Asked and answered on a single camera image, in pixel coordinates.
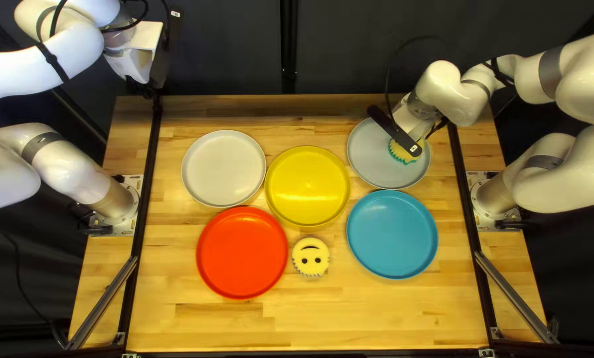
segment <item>smiley face sponge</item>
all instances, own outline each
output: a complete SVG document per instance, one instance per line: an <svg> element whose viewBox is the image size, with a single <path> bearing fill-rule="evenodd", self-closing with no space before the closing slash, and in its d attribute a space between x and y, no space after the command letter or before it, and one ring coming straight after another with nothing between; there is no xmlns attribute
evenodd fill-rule
<svg viewBox="0 0 594 358"><path fill-rule="evenodd" d="M317 238L303 238L293 247L293 264L308 276L323 276L330 265L330 251Z"/></svg>

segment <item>blue plate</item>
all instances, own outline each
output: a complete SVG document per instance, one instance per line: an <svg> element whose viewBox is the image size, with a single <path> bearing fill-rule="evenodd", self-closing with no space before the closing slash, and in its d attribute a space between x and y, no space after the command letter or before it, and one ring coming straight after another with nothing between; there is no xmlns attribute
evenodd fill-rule
<svg viewBox="0 0 594 358"><path fill-rule="evenodd" d="M346 232L359 263L392 280L423 272L438 247L436 223L428 209L400 191L366 195L352 208Z"/></svg>

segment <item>white plate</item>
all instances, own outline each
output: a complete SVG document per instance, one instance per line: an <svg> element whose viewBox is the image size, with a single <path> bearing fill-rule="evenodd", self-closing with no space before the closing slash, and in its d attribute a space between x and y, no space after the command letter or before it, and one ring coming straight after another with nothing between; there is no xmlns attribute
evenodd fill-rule
<svg viewBox="0 0 594 358"><path fill-rule="evenodd" d="M350 166L361 179L377 188L398 190L410 187L428 171L431 160L429 144L426 142L416 162L405 165L390 155L390 139L389 134L372 118L361 121L348 138Z"/></svg>
<svg viewBox="0 0 594 358"><path fill-rule="evenodd" d="M181 180L190 195L215 208L234 207L259 189L266 175L266 156L254 139L223 130L193 143L181 162Z"/></svg>

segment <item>gray plate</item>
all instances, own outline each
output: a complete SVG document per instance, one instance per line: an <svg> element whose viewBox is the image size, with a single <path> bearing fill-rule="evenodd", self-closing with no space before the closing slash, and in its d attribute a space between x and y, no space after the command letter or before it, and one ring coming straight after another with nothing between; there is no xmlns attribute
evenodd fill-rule
<svg viewBox="0 0 594 358"><path fill-rule="evenodd" d="M372 118L361 121L348 139L350 166L361 179L377 188L397 190L414 185L428 171L429 144L425 143L420 159L405 165L392 158L389 142L390 136Z"/></svg>

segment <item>yellow plate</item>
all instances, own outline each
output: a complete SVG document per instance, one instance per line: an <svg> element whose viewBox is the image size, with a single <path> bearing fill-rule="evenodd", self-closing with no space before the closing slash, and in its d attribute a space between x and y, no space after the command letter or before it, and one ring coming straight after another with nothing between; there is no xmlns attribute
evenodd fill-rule
<svg viewBox="0 0 594 358"><path fill-rule="evenodd" d="M266 199L287 222L323 225L339 216L350 199L350 177L341 160L318 147L281 153L266 174Z"/></svg>

